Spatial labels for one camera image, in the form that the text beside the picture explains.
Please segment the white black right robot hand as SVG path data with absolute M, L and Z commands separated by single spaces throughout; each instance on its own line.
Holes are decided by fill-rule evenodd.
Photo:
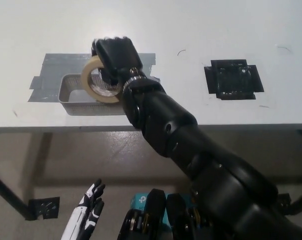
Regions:
M 99 57 L 109 77 L 121 86 L 132 77 L 145 76 L 138 52 L 128 37 L 95 39 L 91 55 Z

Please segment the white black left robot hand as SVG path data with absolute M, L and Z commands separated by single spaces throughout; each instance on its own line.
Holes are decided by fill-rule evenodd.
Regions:
M 61 240 L 89 240 L 104 208 L 101 196 L 105 184 L 99 178 L 93 183 L 74 208 L 64 229 Z

